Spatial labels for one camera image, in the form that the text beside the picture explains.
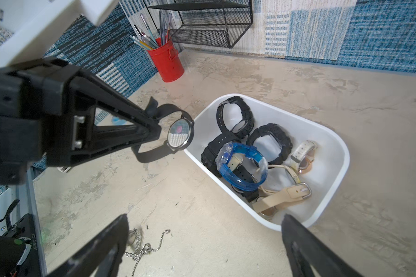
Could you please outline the black chunky digital watch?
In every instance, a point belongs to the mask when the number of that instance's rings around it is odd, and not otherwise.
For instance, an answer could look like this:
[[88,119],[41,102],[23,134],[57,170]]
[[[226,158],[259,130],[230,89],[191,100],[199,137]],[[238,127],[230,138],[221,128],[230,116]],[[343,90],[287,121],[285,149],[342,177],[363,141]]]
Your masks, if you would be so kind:
[[245,140],[255,127],[250,106],[239,96],[230,97],[218,105],[216,122],[221,134],[232,133],[239,140]]

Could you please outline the beige strap triangular watch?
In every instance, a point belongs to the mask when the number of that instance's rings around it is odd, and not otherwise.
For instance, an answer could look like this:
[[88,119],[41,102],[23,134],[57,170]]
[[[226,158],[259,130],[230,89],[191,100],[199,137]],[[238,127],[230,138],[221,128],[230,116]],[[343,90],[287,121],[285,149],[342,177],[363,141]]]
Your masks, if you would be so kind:
[[253,210],[265,218],[273,217],[278,211],[297,205],[312,195],[307,183],[302,182],[280,191],[261,188],[262,195],[252,204]]

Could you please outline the black round digital watch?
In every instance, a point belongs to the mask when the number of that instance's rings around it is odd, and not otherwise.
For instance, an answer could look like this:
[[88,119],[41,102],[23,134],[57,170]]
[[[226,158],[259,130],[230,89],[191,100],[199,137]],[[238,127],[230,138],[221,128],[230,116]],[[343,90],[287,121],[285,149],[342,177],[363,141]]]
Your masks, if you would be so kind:
[[229,142],[238,143],[240,140],[231,131],[221,133],[208,144],[201,154],[202,164],[218,178],[221,178],[222,176],[217,170],[216,158],[223,146]]

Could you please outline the black leather strap watch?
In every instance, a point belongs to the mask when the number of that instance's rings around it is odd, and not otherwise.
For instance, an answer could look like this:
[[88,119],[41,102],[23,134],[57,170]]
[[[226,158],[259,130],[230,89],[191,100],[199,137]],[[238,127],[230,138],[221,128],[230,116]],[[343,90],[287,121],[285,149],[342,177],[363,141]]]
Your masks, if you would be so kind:
[[195,133],[194,120],[186,111],[173,104],[159,106],[158,102],[151,97],[146,107],[146,113],[156,121],[160,121],[173,113],[181,113],[181,117],[169,127],[167,139],[162,146],[146,152],[139,152],[140,145],[132,147],[132,151],[139,162],[150,163],[162,159],[186,149],[191,144]]

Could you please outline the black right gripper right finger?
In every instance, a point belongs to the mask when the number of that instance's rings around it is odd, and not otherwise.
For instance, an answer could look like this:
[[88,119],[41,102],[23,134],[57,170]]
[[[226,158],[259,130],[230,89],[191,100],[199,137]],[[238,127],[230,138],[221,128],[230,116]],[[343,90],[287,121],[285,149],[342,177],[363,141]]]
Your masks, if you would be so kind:
[[292,215],[281,223],[282,240],[294,277],[360,277]]

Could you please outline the beige strap slim watch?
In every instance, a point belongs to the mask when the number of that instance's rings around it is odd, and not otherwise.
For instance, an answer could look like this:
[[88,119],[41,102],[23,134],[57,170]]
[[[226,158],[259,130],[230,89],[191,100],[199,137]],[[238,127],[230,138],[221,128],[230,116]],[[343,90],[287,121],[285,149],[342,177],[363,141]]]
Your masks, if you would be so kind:
[[290,166],[269,165],[267,179],[261,189],[264,192],[276,193],[301,182],[297,172]]

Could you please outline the translucent blue plastic watch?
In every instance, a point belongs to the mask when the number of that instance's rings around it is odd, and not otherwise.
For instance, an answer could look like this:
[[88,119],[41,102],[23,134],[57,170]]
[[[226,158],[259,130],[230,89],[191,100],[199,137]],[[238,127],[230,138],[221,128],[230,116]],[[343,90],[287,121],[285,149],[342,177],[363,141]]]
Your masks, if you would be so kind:
[[215,163],[221,176],[241,191],[257,190],[268,176],[265,157],[255,147],[242,143],[226,143]]

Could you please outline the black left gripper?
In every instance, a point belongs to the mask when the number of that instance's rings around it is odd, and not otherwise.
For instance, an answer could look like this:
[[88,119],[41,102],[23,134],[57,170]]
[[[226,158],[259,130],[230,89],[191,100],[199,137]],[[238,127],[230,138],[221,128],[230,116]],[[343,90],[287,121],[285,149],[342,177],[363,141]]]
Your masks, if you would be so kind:
[[[79,86],[73,85],[79,80]],[[73,129],[85,98],[92,101],[91,125]],[[100,108],[131,125],[96,126]],[[146,112],[88,69],[57,58],[0,69],[0,185],[20,185],[28,167],[46,157],[48,167],[77,166],[160,137],[161,127]],[[79,134],[80,149],[72,149]]]

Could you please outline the silver chain pocket watch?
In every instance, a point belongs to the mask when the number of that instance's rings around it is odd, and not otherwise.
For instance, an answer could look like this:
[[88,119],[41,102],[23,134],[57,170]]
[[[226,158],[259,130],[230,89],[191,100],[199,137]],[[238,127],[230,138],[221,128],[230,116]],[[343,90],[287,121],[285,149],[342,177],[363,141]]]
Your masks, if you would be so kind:
[[151,243],[142,243],[142,232],[140,229],[132,229],[128,233],[128,244],[127,247],[131,248],[131,251],[125,251],[123,255],[127,258],[130,258],[135,262],[134,268],[132,270],[131,276],[134,277],[135,271],[138,267],[139,262],[142,257],[147,256],[151,253],[158,252],[163,244],[165,234],[170,234],[171,230],[166,229],[162,232],[159,245],[157,248],[153,248]]

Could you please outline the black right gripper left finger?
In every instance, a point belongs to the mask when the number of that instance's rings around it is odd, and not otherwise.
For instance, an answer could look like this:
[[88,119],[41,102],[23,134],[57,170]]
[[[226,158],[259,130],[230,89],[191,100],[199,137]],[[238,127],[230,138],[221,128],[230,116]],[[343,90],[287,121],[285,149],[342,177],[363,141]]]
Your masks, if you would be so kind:
[[122,214],[61,264],[50,277],[115,277],[128,241],[128,218]]

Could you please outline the white strap rose-gold watch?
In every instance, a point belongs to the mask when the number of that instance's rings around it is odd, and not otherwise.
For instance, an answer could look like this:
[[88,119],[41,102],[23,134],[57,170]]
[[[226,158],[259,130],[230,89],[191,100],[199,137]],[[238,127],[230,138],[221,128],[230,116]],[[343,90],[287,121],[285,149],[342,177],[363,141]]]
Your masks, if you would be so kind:
[[308,173],[312,169],[317,145],[310,140],[303,141],[290,155],[290,166],[299,174]]

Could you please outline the small black strap watch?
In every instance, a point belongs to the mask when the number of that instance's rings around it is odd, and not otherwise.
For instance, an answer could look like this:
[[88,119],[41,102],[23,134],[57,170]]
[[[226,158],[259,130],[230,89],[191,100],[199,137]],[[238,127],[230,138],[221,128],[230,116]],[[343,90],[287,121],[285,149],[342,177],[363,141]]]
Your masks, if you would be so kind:
[[[246,170],[244,166],[239,166],[233,173],[243,181],[255,183],[253,176]],[[253,191],[243,191],[233,185],[231,185],[231,187],[236,193],[239,193],[241,196],[243,196],[248,203],[253,202],[259,197],[259,192],[257,189]]]

